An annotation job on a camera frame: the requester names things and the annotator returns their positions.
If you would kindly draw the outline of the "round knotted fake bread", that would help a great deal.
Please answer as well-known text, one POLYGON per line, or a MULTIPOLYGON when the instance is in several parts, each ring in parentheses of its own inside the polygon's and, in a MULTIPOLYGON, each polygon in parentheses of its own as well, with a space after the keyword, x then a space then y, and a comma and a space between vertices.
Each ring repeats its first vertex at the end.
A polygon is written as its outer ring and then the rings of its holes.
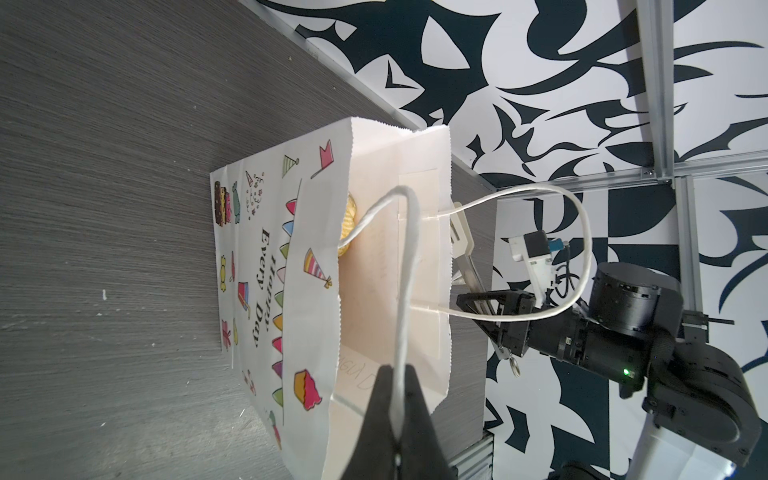
POLYGON ((345 214, 342 221, 341 241, 344 241, 356 227, 357 205, 351 194, 347 194, 345 214))

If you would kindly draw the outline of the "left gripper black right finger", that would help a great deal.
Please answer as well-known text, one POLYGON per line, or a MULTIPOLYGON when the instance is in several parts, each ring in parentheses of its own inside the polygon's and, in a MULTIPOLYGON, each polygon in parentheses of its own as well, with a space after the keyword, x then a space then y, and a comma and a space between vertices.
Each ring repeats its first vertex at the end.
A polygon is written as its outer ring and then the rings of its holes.
POLYGON ((416 371, 411 365, 405 369, 404 411, 398 478, 453 479, 454 471, 441 450, 416 371))

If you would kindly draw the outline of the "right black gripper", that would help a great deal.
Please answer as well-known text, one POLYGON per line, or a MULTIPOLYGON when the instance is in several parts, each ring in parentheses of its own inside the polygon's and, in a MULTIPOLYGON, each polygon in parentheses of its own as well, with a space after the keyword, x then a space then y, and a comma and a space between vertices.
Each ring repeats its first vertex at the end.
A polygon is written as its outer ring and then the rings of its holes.
POLYGON ((455 266, 452 285, 464 286, 470 292, 459 295, 457 305, 464 313, 491 315, 476 324, 494 346, 507 356, 522 357, 534 349, 585 368, 606 354, 606 330, 574 309, 536 321, 501 321, 502 315, 538 313, 534 295, 520 290, 487 292, 472 257, 475 242, 466 213, 451 214, 449 226, 455 266))

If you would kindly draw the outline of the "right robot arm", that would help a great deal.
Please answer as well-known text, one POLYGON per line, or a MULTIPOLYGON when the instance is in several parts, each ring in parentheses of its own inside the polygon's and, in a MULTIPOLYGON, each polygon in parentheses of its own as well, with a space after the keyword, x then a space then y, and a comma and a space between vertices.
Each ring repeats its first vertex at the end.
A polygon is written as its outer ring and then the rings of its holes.
POLYGON ((585 261, 572 294, 550 299, 544 278, 553 250, 543 231, 511 241, 532 290, 464 293, 458 313, 473 320, 499 353, 535 350, 616 383, 622 398, 643 394, 645 423, 631 479, 725 479, 745 466, 761 420, 737 362, 684 324, 708 317, 685 308, 673 277, 625 262, 585 261))

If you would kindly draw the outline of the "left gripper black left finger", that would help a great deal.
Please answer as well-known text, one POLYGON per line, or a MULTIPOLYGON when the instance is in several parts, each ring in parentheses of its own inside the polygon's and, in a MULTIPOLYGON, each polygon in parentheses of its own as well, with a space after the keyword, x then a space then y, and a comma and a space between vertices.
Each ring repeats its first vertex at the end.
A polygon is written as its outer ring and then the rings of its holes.
POLYGON ((360 434, 343 480, 395 479, 397 441, 389 410, 392 403, 393 368, 379 368, 360 434))

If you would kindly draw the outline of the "white paper gift bag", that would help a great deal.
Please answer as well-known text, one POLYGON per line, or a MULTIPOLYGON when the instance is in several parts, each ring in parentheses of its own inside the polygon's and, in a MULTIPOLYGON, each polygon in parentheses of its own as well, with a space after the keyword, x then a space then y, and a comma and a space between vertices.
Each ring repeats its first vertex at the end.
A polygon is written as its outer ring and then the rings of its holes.
POLYGON ((210 176, 222 348, 296 479, 337 479, 353 454, 380 367, 397 352, 407 202, 394 199, 341 241, 391 189, 420 207, 414 307, 404 353, 434 410, 452 368, 445 126, 411 131, 352 117, 210 176))

